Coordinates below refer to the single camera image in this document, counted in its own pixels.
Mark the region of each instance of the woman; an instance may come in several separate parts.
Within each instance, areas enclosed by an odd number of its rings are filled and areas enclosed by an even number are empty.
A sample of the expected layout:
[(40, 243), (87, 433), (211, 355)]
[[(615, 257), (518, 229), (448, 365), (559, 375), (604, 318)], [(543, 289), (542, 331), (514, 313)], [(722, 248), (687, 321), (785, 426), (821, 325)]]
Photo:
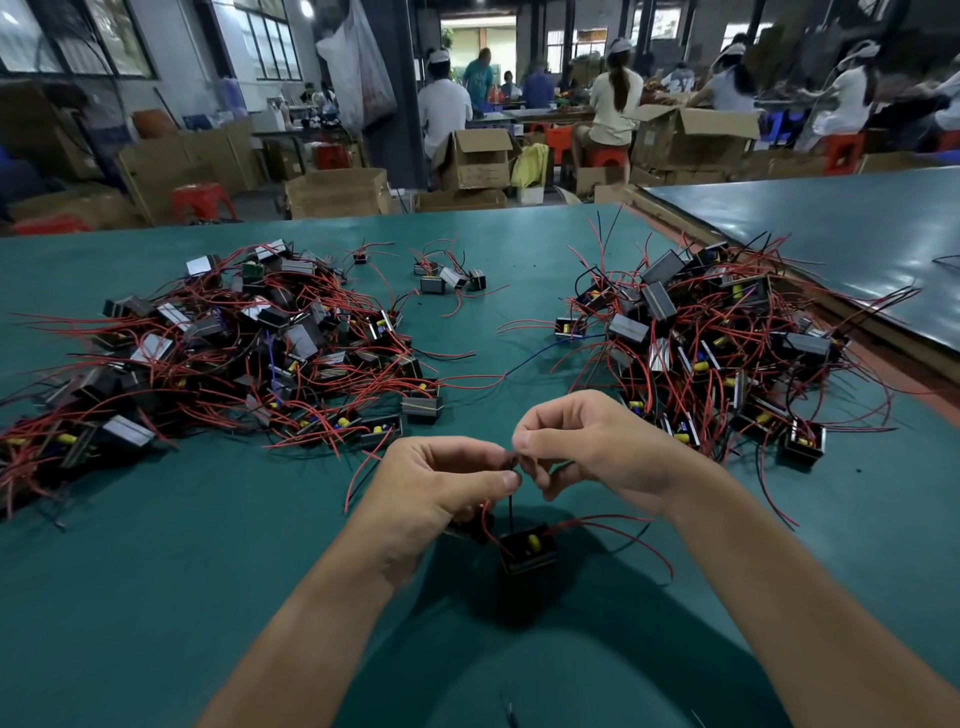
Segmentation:
[(698, 107), (710, 104), (718, 111), (753, 111), (756, 107), (756, 83), (742, 63), (746, 52), (747, 47), (743, 43), (734, 43), (726, 48), (713, 62), (713, 77), (686, 105)]
[(835, 111), (821, 111), (816, 116), (811, 114), (812, 123), (797, 141), (795, 149), (798, 152), (809, 152), (829, 134), (860, 133), (863, 130), (876, 96), (874, 58), (879, 52), (878, 43), (863, 40), (837, 63), (837, 70), (841, 73), (830, 87), (822, 91), (800, 89), (801, 98), (835, 98), (837, 108)]
[[(590, 106), (595, 111), (593, 124), (581, 124), (573, 130), (571, 152), (577, 164), (583, 163), (588, 149), (613, 148), (626, 152), (633, 140), (635, 121), (624, 113), (636, 109), (643, 91), (643, 79), (628, 66), (630, 41), (618, 38), (610, 46), (606, 73), (593, 82)], [(629, 170), (624, 170), (629, 179)]]

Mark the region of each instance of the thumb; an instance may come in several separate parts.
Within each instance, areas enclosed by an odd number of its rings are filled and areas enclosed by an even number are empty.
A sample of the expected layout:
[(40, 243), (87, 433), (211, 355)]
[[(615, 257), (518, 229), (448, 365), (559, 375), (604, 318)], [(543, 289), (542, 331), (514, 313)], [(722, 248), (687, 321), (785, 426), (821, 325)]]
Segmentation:
[(533, 429), (514, 434), (514, 449), (538, 460), (572, 460), (583, 446), (583, 432), (575, 429)]
[(447, 513), (453, 514), (477, 503), (512, 496), (519, 487), (520, 476), (513, 471), (444, 473), (438, 501)]

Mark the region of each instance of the yellow cloth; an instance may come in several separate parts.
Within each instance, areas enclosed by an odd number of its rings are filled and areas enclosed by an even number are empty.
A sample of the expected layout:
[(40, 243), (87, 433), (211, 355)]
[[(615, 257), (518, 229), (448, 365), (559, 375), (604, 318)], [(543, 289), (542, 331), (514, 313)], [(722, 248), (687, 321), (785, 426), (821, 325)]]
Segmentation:
[(550, 148), (546, 144), (532, 144), (524, 147), (514, 164), (511, 179), (514, 187), (530, 187), (546, 183), (546, 165), (550, 157)]

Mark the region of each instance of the stool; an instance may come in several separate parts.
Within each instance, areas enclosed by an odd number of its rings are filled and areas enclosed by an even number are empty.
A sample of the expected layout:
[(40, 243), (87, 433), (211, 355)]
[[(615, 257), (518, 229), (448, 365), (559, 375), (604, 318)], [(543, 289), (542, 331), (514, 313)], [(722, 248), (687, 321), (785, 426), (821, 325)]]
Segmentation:
[(867, 139), (864, 133), (839, 133), (824, 137), (824, 175), (835, 177), (851, 175), (863, 154), (863, 144)]
[(227, 206), (230, 218), (237, 219), (237, 213), (224, 188), (216, 182), (185, 184), (174, 189), (174, 215), (185, 224), (183, 209), (190, 207), (198, 222), (215, 223), (221, 219), (220, 203)]
[(564, 163), (564, 152), (570, 149), (570, 139), (573, 137), (573, 127), (570, 125), (563, 127), (553, 127), (543, 132), (546, 136), (546, 145), (553, 150), (554, 166)]
[(313, 148), (317, 169), (349, 169), (350, 157), (343, 144), (318, 144)]
[(937, 139), (937, 151), (949, 152), (960, 149), (960, 132), (943, 132)]
[(13, 226), (18, 235), (61, 235), (65, 232), (90, 232), (83, 220), (68, 212), (21, 220)]
[(622, 149), (588, 149), (586, 167), (627, 167), (627, 153)]

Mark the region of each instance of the forearm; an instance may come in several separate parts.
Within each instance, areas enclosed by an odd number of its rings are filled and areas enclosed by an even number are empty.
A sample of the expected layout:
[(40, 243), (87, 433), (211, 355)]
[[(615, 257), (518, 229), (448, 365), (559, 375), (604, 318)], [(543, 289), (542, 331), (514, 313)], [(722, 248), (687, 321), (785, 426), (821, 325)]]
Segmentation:
[(731, 476), (705, 460), (665, 517), (798, 728), (940, 726), (960, 695), (844, 592)]
[(198, 728), (327, 726), (393, 593), (334, 544), (260, 633)]

